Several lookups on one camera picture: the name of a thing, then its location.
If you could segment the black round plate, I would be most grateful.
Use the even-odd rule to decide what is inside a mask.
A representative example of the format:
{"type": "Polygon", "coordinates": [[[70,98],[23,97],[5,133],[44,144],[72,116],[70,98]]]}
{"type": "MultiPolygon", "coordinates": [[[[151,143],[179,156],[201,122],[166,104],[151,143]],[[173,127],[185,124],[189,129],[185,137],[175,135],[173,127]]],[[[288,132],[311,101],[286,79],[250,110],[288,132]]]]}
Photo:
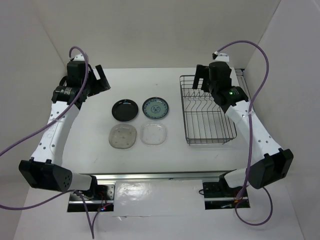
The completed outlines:
{"type": "Polygon", "coordinates": [[[129,122],[139,113],[138,105],[130,99],[117,101],[111,109],[112,116],[120,122],[129,122]]]}

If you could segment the blue patterned round plate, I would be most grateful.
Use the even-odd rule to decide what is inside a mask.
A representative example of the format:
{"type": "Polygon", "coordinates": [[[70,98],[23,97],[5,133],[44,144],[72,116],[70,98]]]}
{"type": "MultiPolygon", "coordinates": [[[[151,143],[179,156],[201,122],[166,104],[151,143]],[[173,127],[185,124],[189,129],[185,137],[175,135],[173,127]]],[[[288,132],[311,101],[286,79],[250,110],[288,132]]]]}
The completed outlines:
{"type": "Polygon", "coordinates": [[[150,97],[143,103],[142,112],[151,120],[160,120],[169,113],[169,104],[161,97],[150,97]]]}

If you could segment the smoky clear square plate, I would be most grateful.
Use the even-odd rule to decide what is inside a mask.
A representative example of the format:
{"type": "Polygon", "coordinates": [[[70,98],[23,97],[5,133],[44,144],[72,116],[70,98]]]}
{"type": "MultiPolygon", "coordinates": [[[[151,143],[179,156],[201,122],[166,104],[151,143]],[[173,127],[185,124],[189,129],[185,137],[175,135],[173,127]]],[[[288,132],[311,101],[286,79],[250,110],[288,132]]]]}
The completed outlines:
{"type": "Polygon", "coordinates": [[[130,124],[117,124],[109,132],[109,144],[115,149],[129,149],[137,139],[137,130],[130,124]]]}

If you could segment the clear glass square plate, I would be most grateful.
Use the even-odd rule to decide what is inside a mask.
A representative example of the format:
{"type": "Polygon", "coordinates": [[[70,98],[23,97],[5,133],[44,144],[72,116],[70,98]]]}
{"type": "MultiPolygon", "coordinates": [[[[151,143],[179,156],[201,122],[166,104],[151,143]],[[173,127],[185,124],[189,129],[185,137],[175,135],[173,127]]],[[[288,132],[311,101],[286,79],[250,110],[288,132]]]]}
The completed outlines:
{"type": "Polygon", "coordinates": [[[148,121],[140,128],[140,140],[147,146],[159,146],[167,139],[167,127],[159,121],[148,121]]]}

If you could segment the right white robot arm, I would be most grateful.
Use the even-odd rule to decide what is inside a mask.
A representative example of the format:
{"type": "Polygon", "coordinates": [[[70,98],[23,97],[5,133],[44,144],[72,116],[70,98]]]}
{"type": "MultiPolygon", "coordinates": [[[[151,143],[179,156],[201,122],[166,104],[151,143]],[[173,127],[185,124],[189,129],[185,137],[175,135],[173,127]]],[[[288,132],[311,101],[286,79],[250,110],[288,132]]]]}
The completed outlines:
{"type": "Polygon", "coordinates": [[[219,182],[218,190],[223,196],[230,196],[237,187],[261,189],[284,179],[294,158],[290,149],[283,149],[271,137],[244,90],[232,84],[231,73],[223,61],[197,65],[192,85],[212,96],[249,144],[247,167],[228,172],[219,182]]]}

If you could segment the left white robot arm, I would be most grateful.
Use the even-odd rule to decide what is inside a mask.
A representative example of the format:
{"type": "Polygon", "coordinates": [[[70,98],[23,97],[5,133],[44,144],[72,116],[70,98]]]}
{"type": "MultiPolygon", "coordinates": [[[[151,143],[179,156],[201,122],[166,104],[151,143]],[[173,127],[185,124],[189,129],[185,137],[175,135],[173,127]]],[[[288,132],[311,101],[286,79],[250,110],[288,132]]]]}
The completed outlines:
{"type": "Polygon", "coordinates": [[[30,159],[22,160],[18,166],[32,188],[56,192],[77,190],[88,200],[97,197],[99,187],[95,176],[74,173],[62,166],[65,144],[82,104],[88,97],[110,89],[102,66],[95,68],[99,78],[83,60],[74,59],[67,64],[67,75],[51,98],[50,126],[44,130],[30,159]]]}

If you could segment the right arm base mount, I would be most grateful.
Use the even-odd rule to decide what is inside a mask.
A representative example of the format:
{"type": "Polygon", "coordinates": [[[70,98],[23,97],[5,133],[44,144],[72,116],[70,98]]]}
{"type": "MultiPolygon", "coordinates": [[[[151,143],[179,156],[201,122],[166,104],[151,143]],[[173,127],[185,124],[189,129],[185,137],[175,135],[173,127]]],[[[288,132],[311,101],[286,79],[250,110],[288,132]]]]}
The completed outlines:
{"type": "Polygon", "coordinates": [[[202,189],[198,191],[204,197],[206,210],[226,210],[238,208],[250,208],[248,193],[245,191],[240,200],[236,199],[241,186],[230,188],[224,180],[214,182],[203,182],[202,189]]]}

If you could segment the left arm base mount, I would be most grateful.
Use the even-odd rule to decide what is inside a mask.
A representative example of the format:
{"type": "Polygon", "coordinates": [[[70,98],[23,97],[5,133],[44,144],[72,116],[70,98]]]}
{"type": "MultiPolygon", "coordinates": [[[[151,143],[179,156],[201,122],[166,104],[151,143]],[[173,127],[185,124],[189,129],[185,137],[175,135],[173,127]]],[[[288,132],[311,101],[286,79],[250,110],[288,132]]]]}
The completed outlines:
{"type": "Polygon", "coordinates": [[[86,211],[82,198],[89,213],[114,211],[115,184],[97,185],[94,191],[79,190],[78,193],[81,196],[74,192],[69,195],[68,213],[84,213],[86,211]]]}

